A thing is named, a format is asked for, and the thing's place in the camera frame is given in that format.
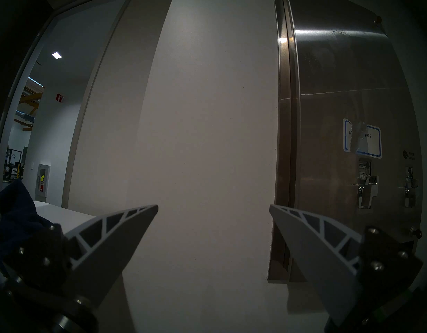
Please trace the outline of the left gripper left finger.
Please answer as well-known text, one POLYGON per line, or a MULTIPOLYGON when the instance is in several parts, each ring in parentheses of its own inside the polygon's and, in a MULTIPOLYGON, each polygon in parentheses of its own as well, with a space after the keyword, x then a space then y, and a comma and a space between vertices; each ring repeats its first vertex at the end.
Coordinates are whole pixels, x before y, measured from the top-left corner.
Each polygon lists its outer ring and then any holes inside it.
POLYGON ((99 306, 158 211, 147 205, 96 216, 64 233, 35 205, 0 205, 0 290, 50 312, 99 306))

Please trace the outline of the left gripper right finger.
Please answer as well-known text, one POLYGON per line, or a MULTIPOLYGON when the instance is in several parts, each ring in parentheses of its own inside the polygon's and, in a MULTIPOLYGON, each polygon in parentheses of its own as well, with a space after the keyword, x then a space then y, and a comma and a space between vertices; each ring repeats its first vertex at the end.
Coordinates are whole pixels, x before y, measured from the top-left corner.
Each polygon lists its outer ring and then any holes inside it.
POLYGON ((423 262, 381 228, 360 234, 320 214, 274 204, 269 212, 329 314, 325 328, 385 328, 411 299, 423 262))

